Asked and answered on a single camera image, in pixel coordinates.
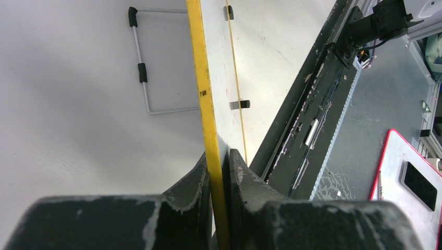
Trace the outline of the yellow framed whiteboard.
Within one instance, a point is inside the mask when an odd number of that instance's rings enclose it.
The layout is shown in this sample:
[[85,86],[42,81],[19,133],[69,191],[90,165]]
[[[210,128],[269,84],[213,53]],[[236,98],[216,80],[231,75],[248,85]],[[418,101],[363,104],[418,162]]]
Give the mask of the yellow framed whiteboard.
[[187,1],[199,110],[217,246],[232,249],[229,153],[246,156],[240,87],[228,1]]

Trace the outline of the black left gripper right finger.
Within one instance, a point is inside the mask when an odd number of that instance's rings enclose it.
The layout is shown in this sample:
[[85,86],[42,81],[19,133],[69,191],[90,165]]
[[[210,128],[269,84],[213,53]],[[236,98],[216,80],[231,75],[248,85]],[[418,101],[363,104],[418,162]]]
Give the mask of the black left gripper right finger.
[[233,249],[421,249],[410,220],[394,204],[295,201],[229,152]]

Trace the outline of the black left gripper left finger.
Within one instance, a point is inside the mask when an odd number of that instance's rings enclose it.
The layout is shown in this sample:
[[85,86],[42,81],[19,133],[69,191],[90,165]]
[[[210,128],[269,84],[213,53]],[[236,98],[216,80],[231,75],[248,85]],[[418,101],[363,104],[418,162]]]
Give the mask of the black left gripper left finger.
[[205,155],[162,194],[44,197],[19,220],[6,249],[209,249]]

